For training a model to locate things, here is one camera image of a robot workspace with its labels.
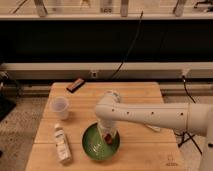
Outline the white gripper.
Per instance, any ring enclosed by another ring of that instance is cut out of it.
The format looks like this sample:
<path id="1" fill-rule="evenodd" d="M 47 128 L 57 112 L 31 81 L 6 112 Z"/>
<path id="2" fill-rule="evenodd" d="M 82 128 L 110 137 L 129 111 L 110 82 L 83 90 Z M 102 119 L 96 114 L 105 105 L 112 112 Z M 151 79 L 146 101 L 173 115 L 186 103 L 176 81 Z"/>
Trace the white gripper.
<path id="1" fill-rule="evenodd" d="M 106 137 L 107 135 L 114 138 L 117 133 L 115 121 L 99 119 L 97 128 L 102 138 Z"/>

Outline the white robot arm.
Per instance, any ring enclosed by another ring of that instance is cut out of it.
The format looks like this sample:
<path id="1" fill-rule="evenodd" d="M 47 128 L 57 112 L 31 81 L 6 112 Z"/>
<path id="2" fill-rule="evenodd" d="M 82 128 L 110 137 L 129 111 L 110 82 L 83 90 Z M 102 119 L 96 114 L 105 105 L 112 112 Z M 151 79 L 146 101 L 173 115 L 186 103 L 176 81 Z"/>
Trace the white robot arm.
<path id="1" fill-rule="evenodd" d="M 199 103 L 124 104 L 107 91 L 95 106 L 98 124 L 109 133 L 116 121 L 187 131 L 206 138 L 199 171 L 213 171 L 213 105 Z"/>

